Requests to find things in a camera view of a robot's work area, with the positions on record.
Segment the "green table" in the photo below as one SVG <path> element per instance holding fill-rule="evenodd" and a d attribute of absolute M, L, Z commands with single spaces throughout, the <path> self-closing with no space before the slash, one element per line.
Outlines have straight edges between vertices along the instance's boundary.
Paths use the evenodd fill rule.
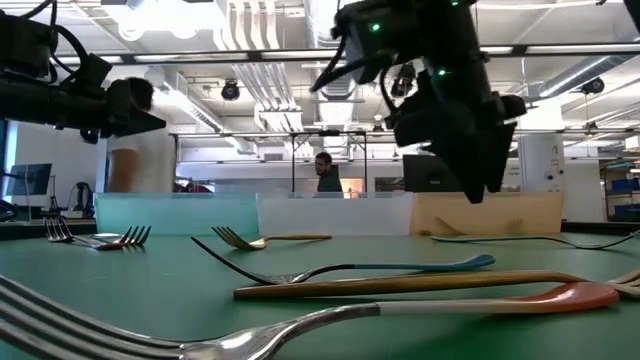
<path fill-rule="evenodd" d="M 565 234 L 601 242 L 613 237 Z M 274 242 L 242 253 L 217 238 L 203 239 L 256 272 L 291 273 L 340 262 L 455 261 L 492 254 L 494 270 L 555 270 L 608 280 L 640 267 L 640 242 L 610 251 L 575 250 L 548 241 L 442 244 L 428 238 L 335 238 Z M 251 285 L 204 253 L 188 237 L 152 237 L 146 249 L 97 252 L 44 239 L 0 242 L 0 273 L 56 301 L 113 325 L 173 339 L 212 338 L 318 309 L 389 299 L 455 299 L 529 295 L 555 284 L 461 291 L 288 301 L 234 301 Z M 398 272 L 352 271 L 340 276 Z M 543 316 L 425 315 L 352 320 L 318 329 L 285 345 L 276 359 L 624 359 L 637 340 L 640 301 L 584 313 Z M 0 343 L 0 359 L 31 357 Z"/>

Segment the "computer monitor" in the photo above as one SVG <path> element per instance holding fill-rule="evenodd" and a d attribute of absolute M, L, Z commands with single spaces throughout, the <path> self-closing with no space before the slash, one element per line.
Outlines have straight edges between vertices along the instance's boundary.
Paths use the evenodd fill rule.
<path fill-rule="evenodd" d="M 47 195 L 51 164 L 14 165 L 5 176 L 9 177 L 6 195 Z"/>
<path fill-rule="evenodd" d="M 437 156 L 404 155 L 404 190 L 409 192 L 459 192 L 462 187 Z"/>

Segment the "fork handle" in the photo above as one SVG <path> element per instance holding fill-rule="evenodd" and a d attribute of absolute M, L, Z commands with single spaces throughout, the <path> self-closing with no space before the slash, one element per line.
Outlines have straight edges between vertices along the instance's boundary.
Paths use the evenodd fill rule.
<path fill-rule="evenodd" d="M 265 240 L 329 240 L 331 235 L 324 234 L 296 234 L 296 235 L 272 235 Z"/>
<path fill-rule="evenodd" d="M 587 281 L 552 271 L 504 271 L 478 274 L 400 276 L 377 279 L 340 280 L 236 289 L 238 299 L 355 296 L 432 290 L 465 289 L 537 282 L 573 283 Z"/>

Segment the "teal bin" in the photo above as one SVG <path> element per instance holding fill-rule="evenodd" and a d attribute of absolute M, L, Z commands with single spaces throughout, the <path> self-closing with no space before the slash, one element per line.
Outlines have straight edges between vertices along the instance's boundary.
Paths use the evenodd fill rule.
<path fill-rule="evenodd" d="M 151 226 L 153 235 L 214 235 L 228 226 L 241 236 L 258 234 L 256 194 L 96 194 L 98 232 L 123 234 Z"/>

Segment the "person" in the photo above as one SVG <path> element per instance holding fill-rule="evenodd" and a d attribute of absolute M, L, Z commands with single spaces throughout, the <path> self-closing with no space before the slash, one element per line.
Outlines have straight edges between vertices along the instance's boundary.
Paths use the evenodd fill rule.
<path fill-rule="evenodd" d="M 333 165 L 333 158 L 326 152 L 316 155 L 316 174 L 320 176 L 318 192 L 342 193 L 338 166 Z"/>
<path fill-rule="evenodd" d="M 154 88 L 145 79 L 127 78 L 132 105 L 153 107 Z M 175 141 L 166 128 L 112 138 L 109 192 L 171 193 L 176 171 Z"/>

